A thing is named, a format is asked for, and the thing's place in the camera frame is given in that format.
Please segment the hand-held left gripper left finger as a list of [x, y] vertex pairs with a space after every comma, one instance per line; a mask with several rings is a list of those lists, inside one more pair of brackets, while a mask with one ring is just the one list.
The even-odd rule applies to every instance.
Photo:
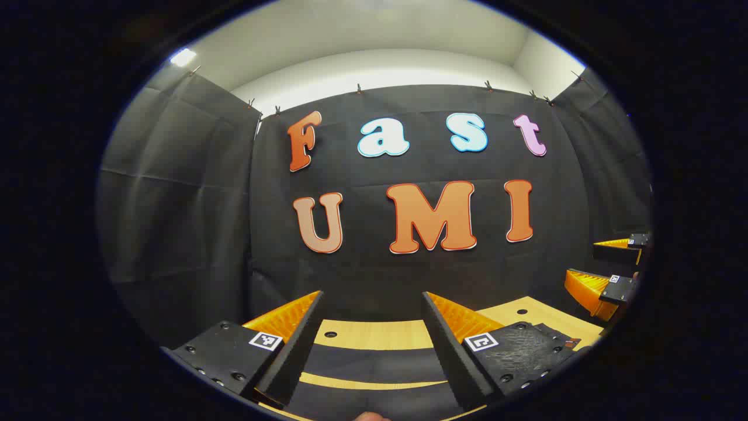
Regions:
[[217, 322], [181, 346], [173, 362], [229, 395], [288, 405], [323, 321], [325, 294], [313, 291], [250, 322]]

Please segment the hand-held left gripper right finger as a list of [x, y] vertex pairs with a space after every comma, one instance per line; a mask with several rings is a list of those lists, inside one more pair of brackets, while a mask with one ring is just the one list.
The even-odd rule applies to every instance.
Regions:
[[494, 320], [428, 291], [422, 317], [438, 361], [464, 410], [537, 388], [587, 354], [543, 323]]

